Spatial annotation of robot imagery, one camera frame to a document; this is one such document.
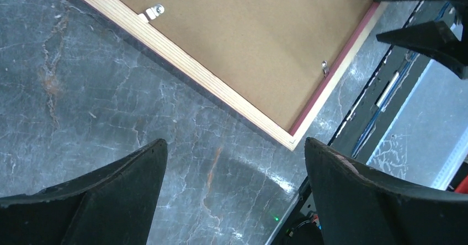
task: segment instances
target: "brown fiberboard panel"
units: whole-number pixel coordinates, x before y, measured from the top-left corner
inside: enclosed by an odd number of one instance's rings
[[[283,129],[290,129],[371,0],[121,0]]]

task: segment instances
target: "frame backing board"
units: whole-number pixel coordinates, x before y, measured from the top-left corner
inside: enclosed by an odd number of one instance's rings
[[[350,62],[384,8],[367,11],[370,0],[85,1],[291,150],[331,92],[320,89],[322,61]],[[137,14],[156,3],[166,12],[142,22]],[[328,89],[344,59],[333,63]],[[311,114],[317,95],[323,103]]]

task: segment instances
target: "light wood frame side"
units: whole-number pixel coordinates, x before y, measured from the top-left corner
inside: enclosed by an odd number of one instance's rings
[[[138,15],[120,0],[84,1],[289,150],[296,148],[386,7],[386,4],[376,3],[371,6],[366,18],[348,42],[349,50],[340,54],[342,60],[335,62],[330,75],[322,82],[293,130],[287,132],[156,28],[149,23],[142,22]]]

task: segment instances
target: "marble table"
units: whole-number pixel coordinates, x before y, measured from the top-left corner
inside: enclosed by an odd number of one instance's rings
[[[334,134],[414,3],[390,5],[306,136]],[[167,140],[148,244],[265,243],[306,176],[290,152],[80,0],[0,0],[0,196]]]

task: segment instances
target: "blue cable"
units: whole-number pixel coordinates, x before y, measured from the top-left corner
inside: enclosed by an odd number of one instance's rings
[[[437,17],[435,17],[435,19],[434,19],[435,22],[439,21],[441,18],[444,17],[445,11],[449,8],[449,6],[450,6],[449,2],[444,4],[442,9],[440,9],[439,14],[437,14]],[[364,129],[364,132],[361,134],[361,136],[359,137],[358,142],[356,143],[356,145],[353,148],[353,151],[352,151],[352,154],[351,154],[352,158],[356,157],[356,155],[358,153],[358,149],[363,144],[363,142],[366,139],[366,137],[368,136],[370,130],[374,126],[377,118],[379,117],[379,114],[382,112],[381,108],[385,108],[387,106],[387,103],[389,102],[390,98],[393,96],[393,93],[396,91],[396,89],[400,85],[401,81],[404,79],[406,73],[410,69],[411,64],[415,61],[416,56],[417,56],[417,53],[415,53],[415,52],[413,52],[411,54],[411,57],[409,58],[409,61],[406,62],[404,68],[401,70],[401,73],[400,73],[398,79],[396,80],[395,84],[390,89],[389,94],[387,95],[387,97],[385,97],[384,101],[382,102],[382,105],[377,109],[377,111],[374,113],[374,115],[370,119],[369,124],[367,124],[366,128]]]

